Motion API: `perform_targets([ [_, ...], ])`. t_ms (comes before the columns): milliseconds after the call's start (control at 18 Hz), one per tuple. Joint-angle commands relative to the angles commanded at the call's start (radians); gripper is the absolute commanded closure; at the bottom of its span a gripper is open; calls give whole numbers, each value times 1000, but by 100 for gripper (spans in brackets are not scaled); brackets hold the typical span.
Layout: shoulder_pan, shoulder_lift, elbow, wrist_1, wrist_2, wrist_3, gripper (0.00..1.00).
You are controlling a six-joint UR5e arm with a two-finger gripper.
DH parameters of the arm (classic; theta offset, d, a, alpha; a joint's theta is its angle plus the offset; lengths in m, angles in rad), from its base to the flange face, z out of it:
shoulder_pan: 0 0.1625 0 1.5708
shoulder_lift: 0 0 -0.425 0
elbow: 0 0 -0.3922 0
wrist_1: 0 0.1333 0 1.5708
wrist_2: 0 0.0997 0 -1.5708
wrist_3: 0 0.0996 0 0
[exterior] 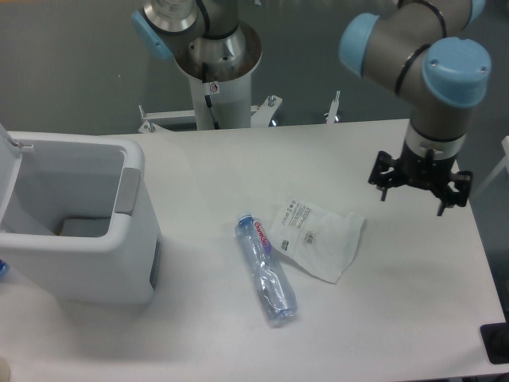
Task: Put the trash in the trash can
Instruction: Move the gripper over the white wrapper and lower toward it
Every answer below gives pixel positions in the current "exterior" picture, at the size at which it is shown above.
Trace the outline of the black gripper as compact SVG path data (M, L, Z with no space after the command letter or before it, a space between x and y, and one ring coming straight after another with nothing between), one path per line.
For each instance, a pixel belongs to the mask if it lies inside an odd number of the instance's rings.
M378 152L368 183L382 193L381 201L386 200L389 189L403 185L429 190L440 200L437 215L442 216L446 209L465 207L472 188L473 172L451 172L455 161L456 155L436 159L434 151L422 157L404 142L399 158Z

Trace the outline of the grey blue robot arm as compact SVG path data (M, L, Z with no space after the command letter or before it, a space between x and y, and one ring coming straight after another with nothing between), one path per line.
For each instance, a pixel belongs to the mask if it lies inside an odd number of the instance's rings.
M403 185L430 191L442 209L465 206L472 173L453 172L472 113L482 101L491 58L458 33L482 1L400 1L389 18L360 14L346 27L341 63L413 107L398 158L377 155L369 182L382 193ZM259 127L268 107L251 106L251 75L262 55L235 1L147 1L132 24L146 47L188 77L201 130Z

